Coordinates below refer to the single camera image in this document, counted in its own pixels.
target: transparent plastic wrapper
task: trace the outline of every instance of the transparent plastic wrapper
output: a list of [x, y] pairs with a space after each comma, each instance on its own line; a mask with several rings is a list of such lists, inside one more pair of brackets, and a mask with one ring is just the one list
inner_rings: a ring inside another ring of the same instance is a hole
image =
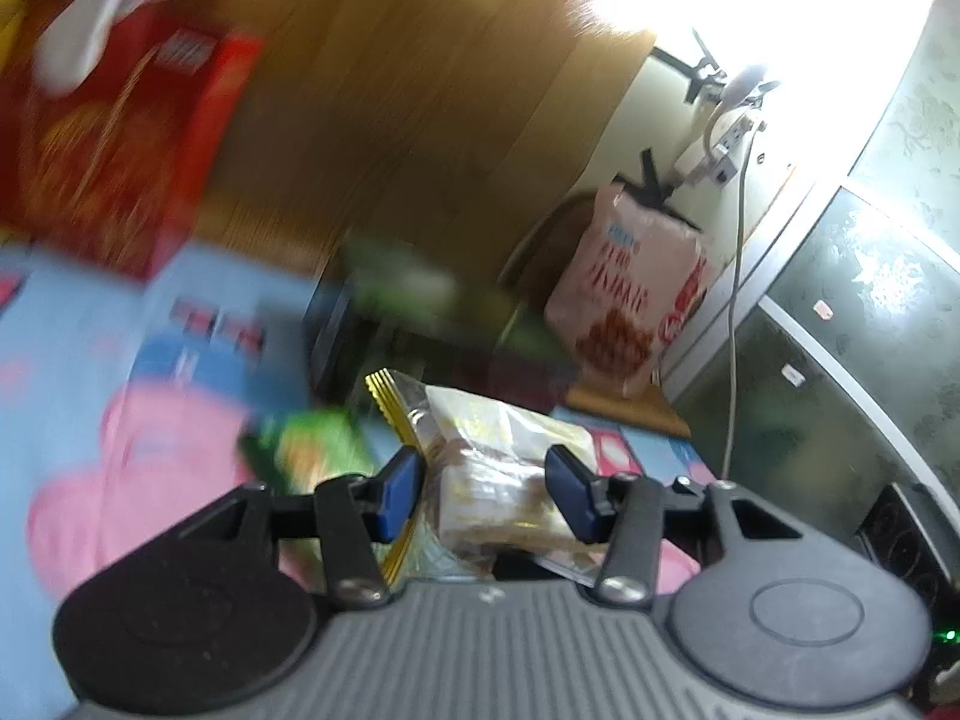
[[587, 429], [396, 371], [367, 382], [400, 440], [429, 464], [409, 542], [395, 546], [403, 576], [483, 576], [504, 547], [603, 554], [577, 541], [544, 483], [544, 457], [556, 443], [597, 469]]
[[544, 315], [584, 378], [631, 395], [650, 382], [710, 279], [696, 230], [611, 184], [597, 191], [593, 220]]

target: metal frame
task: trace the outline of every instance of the metal frame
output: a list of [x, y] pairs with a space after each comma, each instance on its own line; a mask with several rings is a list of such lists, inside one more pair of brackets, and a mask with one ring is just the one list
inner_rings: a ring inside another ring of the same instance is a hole
[[810, 335], [785, 309], [782, 309], [773, 298], [763, 295], [757, 303], [757, 308], [767, 314], [768, 317], [781, 330], [784, 330], [790, 338], [793, 338], [800, 348], [810, 357], [818, 362], [822, 367], [846, 392], [849, 399], [856, 403], [857, 408], [863, 412], [863, 415], [877, 428], [883, 437], [894, 448], [896, 454], [906, 463], [906, 466], [913, 472], [917, 479], [926, 485], [936, 496], [944, 512], [952, 521], [954, 527], [960, 530], [960, 507], [957, 507], [952, 495], [944, 487], [943, 482], [930, 469], [930, 466], [915, 450], [910, 440], [896, 427], [894, 421], [887, 416], [887, 413], [880, 407], [870, 394], [850, 375], [850, 372], [840, 364], [836, 357], [824, 349], [819, 341]]
[[[740, 324], [766, 295], [798, 250], [827, 204], [850, 180], [847, 175], [877, 129], [896, 93], [926, 25], [933, 0], [918, 0], [909, 28], [888, 34], [884, 56], [872, 57], [872, 74], [886, 92], [867, 100], [862, 115], [844, 122], [846, 138], [828, 164], [795, 170], [743, 248], [743, 268], [734, 320]], [[733, 264], [707, 292], [703, 304], [664, 355], [661, 384], [675, 400], [700, 374], [728, 338], [727, 307], [733, 291]]]

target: metal bolt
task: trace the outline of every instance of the metal bolt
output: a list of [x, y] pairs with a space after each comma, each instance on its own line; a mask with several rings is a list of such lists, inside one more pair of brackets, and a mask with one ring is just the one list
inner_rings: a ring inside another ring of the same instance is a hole
[[598, 587], [600, 597], [616, 605], [639, 604], [650, 594], [646, 584], [629, 577], [607, 577]]
[[368, 607], [379, 604], [383, 600], [384, 592], [372, 581], [357, 577], [338, 581], [337, 595], [347, 603]]
[[495, 604], [507, 597], [507, 594], [499, 587], [484, 587], [478, 595], [485, 604]]

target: power strip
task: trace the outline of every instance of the power strip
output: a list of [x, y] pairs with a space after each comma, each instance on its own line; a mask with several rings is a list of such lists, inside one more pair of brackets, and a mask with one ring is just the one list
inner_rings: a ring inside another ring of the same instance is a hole
[[739, 167], [730, 154], [754, 126], [754, 117], [750, 111], [742, 108], [731, 111], [720, 118], [714, 129], [712, 146], [716, 165], [710, 167], [702, 139], [697, 138], [674, 163], [673, 169], [680, 175], [683, 183], [692, 186], [696, 186], [706, 177], [717, 186], [727, 186], [739, 172]]

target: wooden board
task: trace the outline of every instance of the wooden board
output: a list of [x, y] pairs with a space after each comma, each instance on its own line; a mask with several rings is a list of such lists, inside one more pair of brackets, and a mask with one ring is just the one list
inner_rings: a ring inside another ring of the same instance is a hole
[[361, 227], [495, 275], [582, 172], [653, 45], [590, 31], [584, 0], [178, 6], [269, 40], [197, 232], [306, 271]]

